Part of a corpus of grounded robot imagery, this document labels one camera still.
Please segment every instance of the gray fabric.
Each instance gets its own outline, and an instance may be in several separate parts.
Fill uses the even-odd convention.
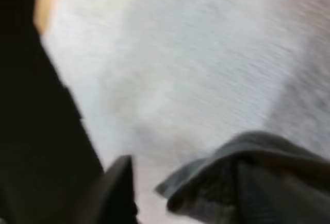
[[[246,188],[247,179],[241,178],[239,174],[242,170],[240,165],[244,161],[260,168],[249,169],[244,166],[244,170],[250,172],[242,172],[255,178],[258,187],[262,189],[259,194],[266,199],[268,197],[266,201],[252,197],[255,193],[251,188]],[[285,179],[282,179],[283,173],[287,175]],[[244,223],[268,223],[266,221],[270,220],[270,223],[314,223],[310,220],[327,223],[330,216],[324,209],[330,207],[330,195],[324,193],[330,193],[329,175],[330,162],[320,156],[280,136],[251,132],[235,137],[209,158],[180,168],[161,183],[156,191],[168,198],[169,211],[205,223],[236,223],[239,215],[237,206],[252,218],[250,221],[246,219]],[[239,185],[243,185],[243,189],[238,189]],[[238,202],[238,196],[243,200],[246,196],[247,206],[255,207],[259,201],[259,207],[246,210]],[[267,202],[271,203],[269,210],[261,214]],[[277,212],[276,215],[267,214],[272,209]]]

